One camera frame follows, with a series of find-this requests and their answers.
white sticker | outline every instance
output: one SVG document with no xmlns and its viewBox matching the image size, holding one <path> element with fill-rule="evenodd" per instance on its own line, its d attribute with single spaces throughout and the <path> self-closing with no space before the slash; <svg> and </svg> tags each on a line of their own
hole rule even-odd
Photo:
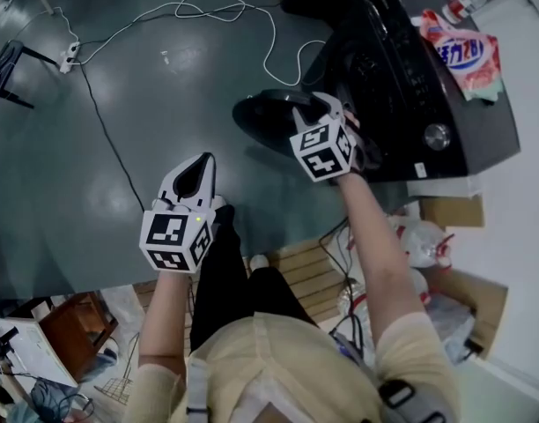
<svg viewBox="0 0 539 423">
<path fill-rule="evenodd" d="M 428 177 L 424 163 L 415 163 L 414 169 L 415 171 L 417 171 L 417 176 L 419 179 L 425 179 L 426 177 Z"/>
<path fill-rule="evenodd" d="M 42 338 L 41 336 L 39 335 L 39 332 L 36 330 L 36 329 L 27 329 L 26 330 L 26 335 L 29 337 L 29 339 L 33 342 L 33 343 L 36 343 L 37 345 L 42 341 Z"/>
</svg>

knob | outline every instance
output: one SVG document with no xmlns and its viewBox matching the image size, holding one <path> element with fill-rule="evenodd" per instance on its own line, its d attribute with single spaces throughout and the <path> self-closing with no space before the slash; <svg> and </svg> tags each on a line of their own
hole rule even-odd
<svg viewBox="0 0 539 423">
<path fill-rule="evenodd" d="M 451 141 L 449 128 L 443 123 L 431 123 L 426 127 L 424 141 L 434 151 L 443 151 Z"/>
</svg>

gray floor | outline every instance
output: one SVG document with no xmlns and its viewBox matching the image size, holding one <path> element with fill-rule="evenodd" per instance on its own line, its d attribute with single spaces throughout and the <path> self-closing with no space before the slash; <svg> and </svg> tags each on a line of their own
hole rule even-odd
<svg viewBox="0 0 539 423">
<path fill-rule="evenodd" d="M 63 7 L 82 41 L 91 41 L 178 0 L 49 1 Z M 200 3 L 222 4 L 226 0 Z M 38 0 L 15 0 L 7 12 L 0 4 L 0 48 L 42 10 Z M 271 12 L 277 45 L 269 68 L 293 81 L 299 46 L 326 40 L 329 28 L 278 8 Z M 56 61 L 72 41 L 58 15 L 38 17 L 19 39 Z M 313 185 L 293 160 L 263 148 L 233 122 L 236 101 L 282 87 L 262 68 L 270 41 L 270 21 L 259 11 L 233 24 L 160 19 L 118 36 L 86 69 L 145 206 L 169 170 L 192 155 L 214 153 L 217 192 L 237 208 L 243 255 L 314 238 L 343 216 L 335 189 Z M 84 47 L 81 57 L 96 46 Z M 306 49 L 305 65 L 318 48 Z M 0 100 L 0 298 L 153 279 L 138 249 L 140 209 L 103 136 L 79 68 L 64 76 L 24 56 L 8 87 L 36 109 Z M 402 186 L 376 190 L 388 210 L 400 203 Z"/>
</svg>

detergent package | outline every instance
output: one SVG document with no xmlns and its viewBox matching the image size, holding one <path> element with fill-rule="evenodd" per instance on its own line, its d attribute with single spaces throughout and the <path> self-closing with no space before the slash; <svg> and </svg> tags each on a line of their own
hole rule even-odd
<svg viewBox="0 0 539 423">
<path fill-rule="evenodd" d="M 424 11 L 420 34 L 436 48 L 466 100 L 497 101 L 503 91 L 497 38 L 458 30 L 432 10 Z"/>
</svg>

power strip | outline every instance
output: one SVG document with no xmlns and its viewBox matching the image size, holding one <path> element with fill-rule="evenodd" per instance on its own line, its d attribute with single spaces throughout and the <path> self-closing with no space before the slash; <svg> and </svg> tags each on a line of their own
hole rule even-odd
<svg viewBox="0 0 539 423">
<path fill-rule="evenodd" d="M 68 50 L 63 52 L 63 61 L 60 66 L 60 72 L 62 74 L 67 74 L 71 71 L 73 63 L 76 61 L 76 56 L 78 56 L 79 51 L 79 41 L 72 42 L 68 47 Z"/>
</svg>

